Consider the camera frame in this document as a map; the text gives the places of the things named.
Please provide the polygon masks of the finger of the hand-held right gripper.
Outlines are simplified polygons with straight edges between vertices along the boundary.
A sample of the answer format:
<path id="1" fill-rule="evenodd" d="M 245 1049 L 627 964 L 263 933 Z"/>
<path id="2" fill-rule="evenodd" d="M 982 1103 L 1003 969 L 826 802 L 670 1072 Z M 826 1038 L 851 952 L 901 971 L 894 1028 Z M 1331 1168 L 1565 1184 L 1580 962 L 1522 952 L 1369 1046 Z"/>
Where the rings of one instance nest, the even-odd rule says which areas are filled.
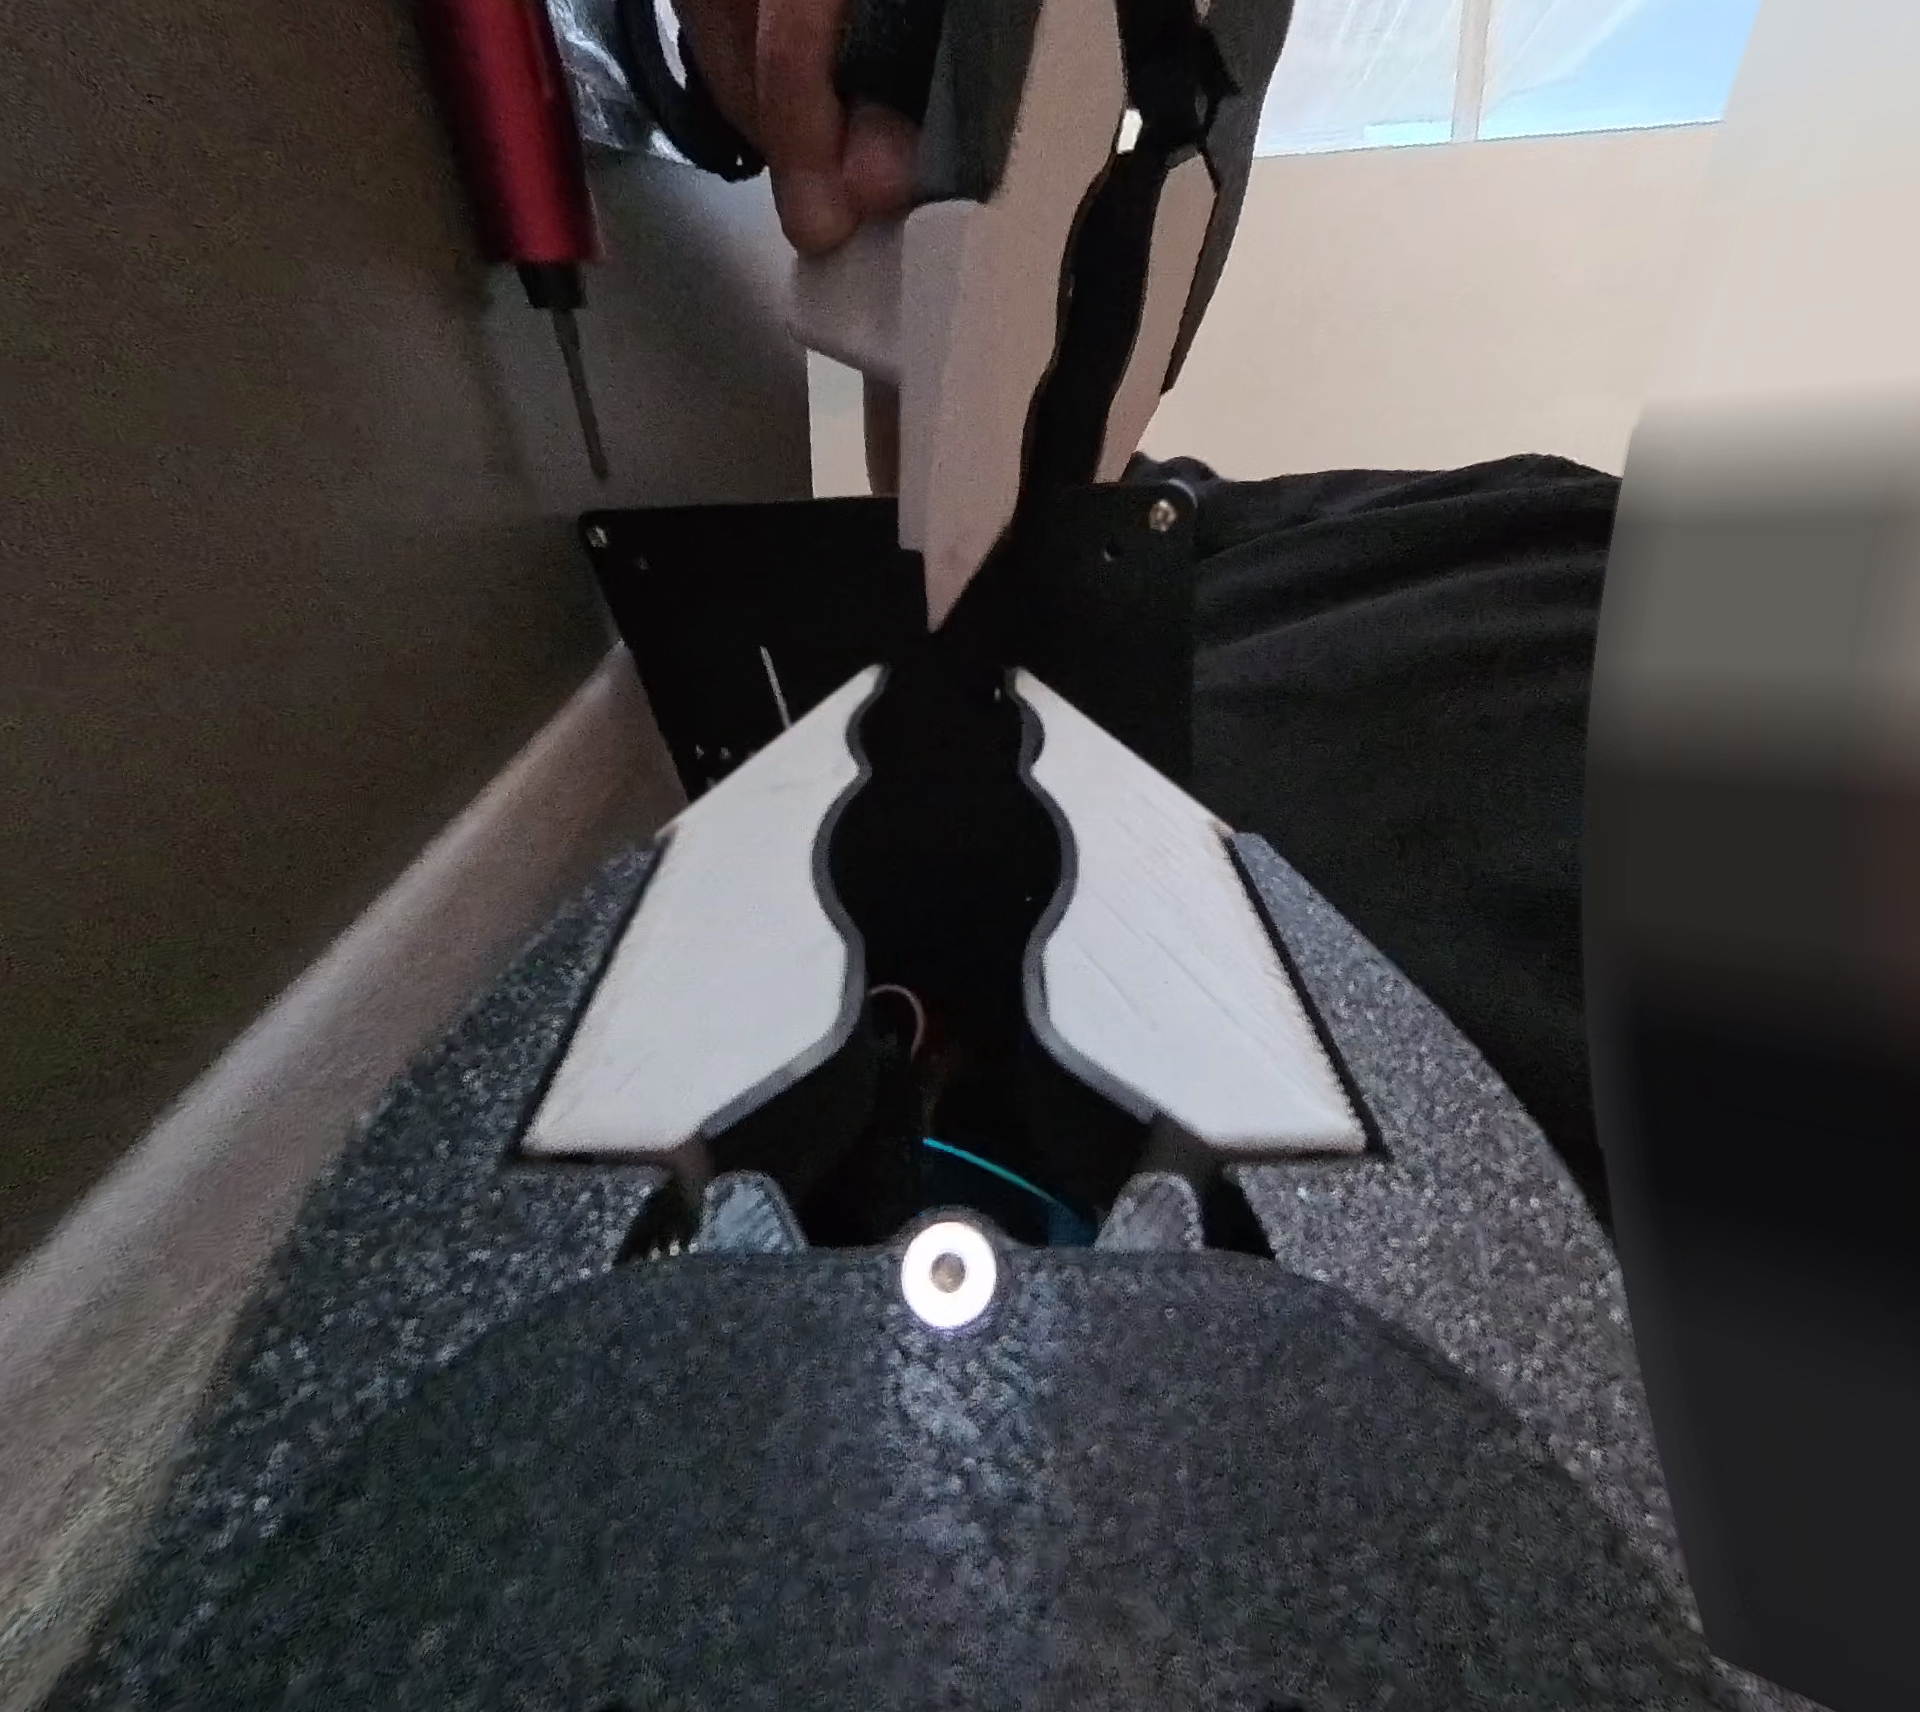
<path id="1" fill-rule="evenodd" d="M 1213 169 L 1200 151 L 1185 147 L 1162 169 L 1151 209 L 1139 319 L 1126 340 L 1126 357 L 1101 436 L 1105 483 L 1121 481 L 1171 387 L 1213 209 Z"/>
<path id="2" fill-rule="evenodd" d="M 1041 0 L 1002 187 L 904 220 L 901 546 L 924 559 L 930 632 L 947 626 L 1019 503 L 1071 233 L 1121 113 L 1119 0 Z"/>

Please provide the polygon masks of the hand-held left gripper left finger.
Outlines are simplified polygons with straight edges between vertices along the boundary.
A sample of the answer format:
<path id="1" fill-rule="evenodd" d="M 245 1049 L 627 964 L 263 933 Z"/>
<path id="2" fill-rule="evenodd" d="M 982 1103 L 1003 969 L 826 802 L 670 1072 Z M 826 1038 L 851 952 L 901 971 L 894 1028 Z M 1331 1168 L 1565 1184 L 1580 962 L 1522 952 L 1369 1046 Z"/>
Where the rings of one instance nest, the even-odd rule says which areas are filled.
<path id="1" fill-rule="evenodd" d="M 829 838 L 866 781 L 860 671 L 679 814 L 519 1139 L 534 1160 L 679 1160 L 846 1046 L 863 1001 Z"/>

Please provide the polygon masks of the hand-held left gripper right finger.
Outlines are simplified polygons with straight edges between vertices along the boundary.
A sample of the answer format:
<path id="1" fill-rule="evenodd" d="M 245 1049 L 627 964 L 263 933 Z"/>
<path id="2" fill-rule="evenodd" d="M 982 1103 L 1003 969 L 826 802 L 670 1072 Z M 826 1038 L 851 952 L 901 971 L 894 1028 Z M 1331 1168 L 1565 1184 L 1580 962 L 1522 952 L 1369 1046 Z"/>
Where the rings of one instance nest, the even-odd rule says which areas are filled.
<path id="1" fill-rule="evenodd" d="M 1361 1157 L 1349 1100 L 1232 832 L 1032 673 L 1019 775 L 1064 873 L 1025 959 L 1047 1053 L 1139 1123 L 1221 1157 Z"/>

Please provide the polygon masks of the blue hobby robot arm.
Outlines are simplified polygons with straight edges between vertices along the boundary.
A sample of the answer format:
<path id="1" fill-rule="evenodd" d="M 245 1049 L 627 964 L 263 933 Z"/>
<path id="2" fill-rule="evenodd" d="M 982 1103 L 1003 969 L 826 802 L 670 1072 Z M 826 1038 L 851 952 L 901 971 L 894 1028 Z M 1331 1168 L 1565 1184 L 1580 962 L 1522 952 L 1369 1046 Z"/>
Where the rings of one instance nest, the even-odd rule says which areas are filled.
<path id="1" fill-rule="evenodd" d="M 1146 1127 L 1065 1072 L 1027 1010 L 1068 835 L 1032 787 L 1015 671 L 1166 781 L 1193 764 L 1196 502 L 1119 483 L 1044 509 L 943 633 L 881 502 L 674 507 L 586 520 L 693 802 L 820 699 L 881 671 L 853 725 L 851 802 L 829 800 L 806 910 L 849 938 L 860 1015 L 823 1068 L 703 1130 L 761 1171 L 817 1244 L 876 1244 L 973 1209 L 1025 1244 L 1093 1244 Z"/>

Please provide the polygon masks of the white foam sheet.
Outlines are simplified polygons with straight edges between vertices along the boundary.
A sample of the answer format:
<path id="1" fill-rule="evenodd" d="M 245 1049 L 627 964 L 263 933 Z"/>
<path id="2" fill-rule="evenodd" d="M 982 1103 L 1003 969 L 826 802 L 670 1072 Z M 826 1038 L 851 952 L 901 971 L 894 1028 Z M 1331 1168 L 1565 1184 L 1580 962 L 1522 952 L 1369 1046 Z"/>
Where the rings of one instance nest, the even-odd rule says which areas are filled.
<path id="1" fill-rule="evenodd" d="M 8 1278 L 4 1670 L 100 1591 L 351 1123 L 679 797 L 615 648 Z"/>

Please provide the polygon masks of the red screwdriver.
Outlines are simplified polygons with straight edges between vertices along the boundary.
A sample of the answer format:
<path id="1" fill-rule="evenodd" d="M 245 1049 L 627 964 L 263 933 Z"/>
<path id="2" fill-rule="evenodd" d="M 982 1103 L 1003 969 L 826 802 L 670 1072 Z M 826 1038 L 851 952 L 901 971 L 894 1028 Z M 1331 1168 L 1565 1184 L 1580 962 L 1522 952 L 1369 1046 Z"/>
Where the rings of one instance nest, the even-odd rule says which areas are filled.
<path id="1" fill-rule="evenodd" d="M 589 471 L 611 463 L 589 387 L 586 267 L 602 258 L 586 140 L 545 0 L 412 0 L 489 264 L 513 267 L 563 356 Z"/>

